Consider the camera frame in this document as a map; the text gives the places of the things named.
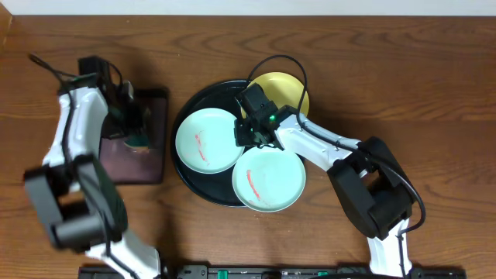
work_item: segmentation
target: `red mark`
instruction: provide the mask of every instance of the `red mark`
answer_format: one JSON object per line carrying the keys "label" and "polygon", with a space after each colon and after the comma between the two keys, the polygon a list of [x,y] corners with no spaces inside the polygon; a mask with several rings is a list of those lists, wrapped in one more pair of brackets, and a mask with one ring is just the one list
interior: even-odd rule
{"label": "red mark", "polygon": [[251,179],[251,170],[246,171],[246,177],[248,178],[248,183],[250,183],[250,187],[253,190],[253,193],[257,197],[258,200],[260,200],[260,195],[257,193],[257,190],[255,189],[255,185],[253,185],[253,180]]}
{"label": "red mark", "polygon": [[203,131],[200,131],[198,134],[195,135],[195,139],[196,139],[196,143],[198,144],[198,152],[200,153],[200,156],[201,156],[201,159],[205,162],[207,162],[207,166],[210,164],[207,160],[207,158],[205,158],[205,156],[203,155],[203,152],[202,152],[202,140],[200,139],[200,134],[202,134]]}

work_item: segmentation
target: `white plate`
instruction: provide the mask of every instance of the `white plate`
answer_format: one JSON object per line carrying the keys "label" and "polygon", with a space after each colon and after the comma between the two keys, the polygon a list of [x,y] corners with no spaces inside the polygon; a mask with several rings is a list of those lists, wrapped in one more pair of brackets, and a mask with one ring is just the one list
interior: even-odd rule
{"label": "white plate", "polygon": [[203,174],[216,174],[232,167],[243,154],[234,138],[236,117],[220,108],[191,113],[179,126],[176,151],[181,161]]}
{"label": "white plate", "polygon": [[292,205],[305,187],[305,167],[293,152],[256,147],[244,153],[232,173],[240,201],[253,210],[276,212]]}

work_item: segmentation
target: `white background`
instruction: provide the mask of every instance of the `white background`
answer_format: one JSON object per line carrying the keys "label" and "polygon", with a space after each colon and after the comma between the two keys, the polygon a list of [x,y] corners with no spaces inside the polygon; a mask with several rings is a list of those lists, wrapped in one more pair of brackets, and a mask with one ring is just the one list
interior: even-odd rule
{"label": "white background", "polygon": [[0,0],[13,15],[496,16],[496,0]]}

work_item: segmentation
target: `round black tray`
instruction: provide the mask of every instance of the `round black tray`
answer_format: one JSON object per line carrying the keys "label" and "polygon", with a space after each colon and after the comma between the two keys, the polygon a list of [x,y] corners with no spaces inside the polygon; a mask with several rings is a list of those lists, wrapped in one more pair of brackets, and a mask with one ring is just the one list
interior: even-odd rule
{"label": "round black tray", "polygon": [[179,177],[195,194],[218,205],[245,206],[236,197],[236,193],[233,190],[232,175],[234,166],[218,174],[201,174],[190,169],[177,154],[176,134],[179,125],[186,117],[200,109],[224,109],[232,113],[236,118],[241,119],[241,110],[234,99],[234,95],[245,89],[246,84],[246,80],[223,81],[201,90],[184,105],[179,114],[177,114],[172,127],[170,154],[172,154],[172,162]]}

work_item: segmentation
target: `wooden table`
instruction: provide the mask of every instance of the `wooden table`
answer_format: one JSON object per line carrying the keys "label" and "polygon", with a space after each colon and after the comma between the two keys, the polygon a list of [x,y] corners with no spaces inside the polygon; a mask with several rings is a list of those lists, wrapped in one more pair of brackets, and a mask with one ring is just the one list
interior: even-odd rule
{"label": "wooden table", "polygon": [[[22,189],[59,117],[56,81],[37,52],[77,72],[76,59],[111,60],[137,87],[170,89],[168,133],[181,106],[217,81],[244,78],[275,53],[306,67],[309,117],[338,134],[379,136],[423,197],[428,218],[408,235],[414,263],[496,274],[496,19],[416,17],[16,16],[0,59],[0,277],[76,278],[94,263],[50,247]],[[260,73],[285,71],[286,61]],[[122,186],[131,227],[179,264],[330,266],[369,260],[365,238],[326,174],[290,208],[260,214],[193,194],[167,151],[162,185]],[[419,211],[415,207],[412,222]]]}

